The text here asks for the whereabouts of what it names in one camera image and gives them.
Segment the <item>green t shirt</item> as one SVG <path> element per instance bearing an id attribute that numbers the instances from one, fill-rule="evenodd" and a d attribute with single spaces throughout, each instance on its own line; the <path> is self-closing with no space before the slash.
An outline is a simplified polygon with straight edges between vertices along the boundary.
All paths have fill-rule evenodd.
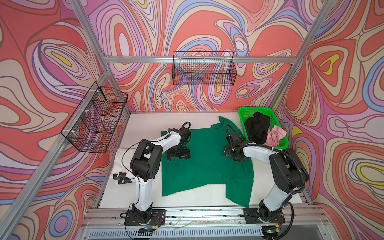
<path id="1" fill-rule="evenodd" d="M 226 126 L 230 125 L 242 137 L 239 128 L 229 119 L 219 117 L 219 122 L 209 128 L 192 129 L 187 144 L 189 159 L 167 159 L 162 156 L 162 195 L 170 196 L 179 192 L 206 185 L 225 185 L 226 198 L 233 203 L 249 207 L 254 184 L 254 167 L 250 158 L 244 162 L 234 161 L 224 155 Z"/>

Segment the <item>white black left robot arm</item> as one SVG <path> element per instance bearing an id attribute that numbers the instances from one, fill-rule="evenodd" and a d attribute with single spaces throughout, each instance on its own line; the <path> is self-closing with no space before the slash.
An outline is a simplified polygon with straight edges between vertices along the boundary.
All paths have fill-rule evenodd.
<path id="1" fill-rule="evenodd" d="M 152 220 L 152 183 L 159 171 L 163 153 L 167 160 L 191 158 L 187 144 L 191 138 L 191 123 L 185 122 L 179 129 L 168 129 L 167 133 L 155 140 L 143 139 L 130 162 L 130 169 L 135 177 L 137 200 L 127 212 L 127 217 L 141 225 Z"/>

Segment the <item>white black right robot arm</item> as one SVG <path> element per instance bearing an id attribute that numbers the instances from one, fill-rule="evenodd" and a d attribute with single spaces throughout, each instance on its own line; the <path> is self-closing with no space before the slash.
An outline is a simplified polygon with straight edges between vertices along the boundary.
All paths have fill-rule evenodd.
<path id="1" fill-rule="evenodd" d="M 271 167 L 274 186 L 257 208 L 244 208 L 242 217 L 247 224 L 285 223 L 283 207 L 295 194 L 305 190 L 309 174 L 292 148 L 283 150 L 243 141 L 231 125 L 226 125 L 228 145 L 223 155 L 235 162 L 244 163 L 247 158 L 259 160 Z"/>

